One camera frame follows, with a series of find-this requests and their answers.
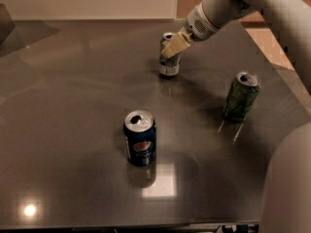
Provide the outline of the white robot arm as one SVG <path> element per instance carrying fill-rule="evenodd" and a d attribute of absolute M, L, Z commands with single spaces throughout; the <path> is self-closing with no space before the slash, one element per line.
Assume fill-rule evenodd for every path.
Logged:
<path fill-rule="evenodd" d="M 259 12 L 294 69 L 282 72 L 303 107 L 310 107 L 311 8 L 302 0 L 203 0 L 161 52 L 174 56 L 229 22 Z M 311 123 L 289 133 L 274 151 L 265 176 L 259 233 L 311 231 Z"/>

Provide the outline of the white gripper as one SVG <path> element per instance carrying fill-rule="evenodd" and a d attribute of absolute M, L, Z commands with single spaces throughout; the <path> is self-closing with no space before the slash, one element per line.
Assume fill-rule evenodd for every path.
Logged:
<path fill-rule="evenodd" d="M 218 29 L 204 14 L 203 5 L 197 5 L 187 16 L 185 23 L 186 32 L 178 32 L 164 47 L 161 54 L 165 58 L 171 58 L 190 46 L 193 41 L 205 41 L 218 32 Z"/>

